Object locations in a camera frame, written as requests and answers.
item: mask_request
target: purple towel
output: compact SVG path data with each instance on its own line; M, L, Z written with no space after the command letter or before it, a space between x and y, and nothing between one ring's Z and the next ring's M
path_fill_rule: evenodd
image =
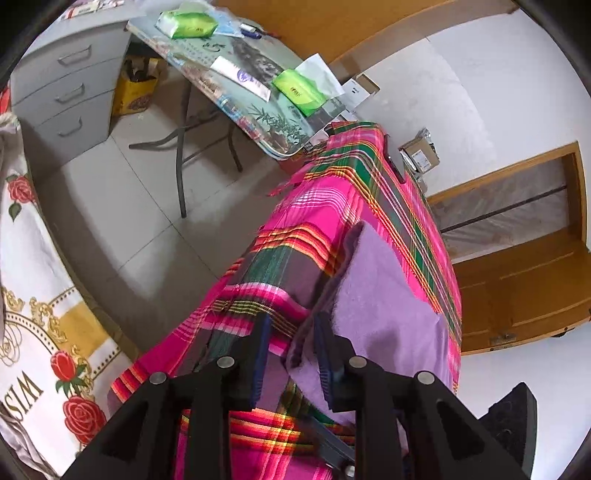
M370 224L357 223L347 233L344 247L345 261L298 329L287 354L287 371L306 399L338 423L355 422L355 412L333 413L324 400L311 328L317 312L331 315L335 335L351 340L357 355L409 377L429 370L451 389L445 317L413 295L392 248Z

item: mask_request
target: metal bolt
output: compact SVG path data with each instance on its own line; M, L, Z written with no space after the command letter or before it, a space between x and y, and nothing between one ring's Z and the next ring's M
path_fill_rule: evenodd
M349 365L353 368L363 368L368 364L368 361L362 356L355 355L349 358Z
M435 382L435 376L431 372L420 372L417 375L417 380L423 385L431 385Z
M219 368L230 368L234 363L234 359L231 356L222 356L217 359Z
M154 372L150 375L150 383L152 385L160 385L161 383L164 383L165 380L166 374L164 372Z

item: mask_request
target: green tissue pack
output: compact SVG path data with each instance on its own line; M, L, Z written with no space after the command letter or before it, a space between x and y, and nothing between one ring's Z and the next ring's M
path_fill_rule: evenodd
M295 70L284 70L273 80L281 93L299 108L305 115L310 116L323 106L327 98L316 88L316 84L299 74Z
M169 38L210 37L217 22L201 12L162 12L156 22L158 28Z

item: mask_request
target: red rose print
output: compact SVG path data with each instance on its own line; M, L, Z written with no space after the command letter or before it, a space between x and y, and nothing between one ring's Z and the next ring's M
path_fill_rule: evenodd
M51 369L63 382L70 381L76 376L76 364L64 350L59 350L51 356Z
M75 395L64 403L66 427L83 445L88 445L107 419L103 411L93 401Z
M10 193L11 200L19 203L34 202L33 189L25 176L17 177L13 181L8 182L8 193Z

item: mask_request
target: door frame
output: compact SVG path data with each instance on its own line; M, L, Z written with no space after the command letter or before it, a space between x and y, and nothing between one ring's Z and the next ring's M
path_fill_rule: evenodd
M462 193L475 190L483 185L493 181L509 177L517 172L534 167L557 158L563 159L564 176L566 178L567 196L569 199L569 231L580 238L586 244L587 242L587 194L585 189L585 177L583 170L583 160L579 142L575 141L547 151L535 157L522 160L500 170L456 185L450 189L431 195L427 198L429 205L435 205L444 200L454 198Z

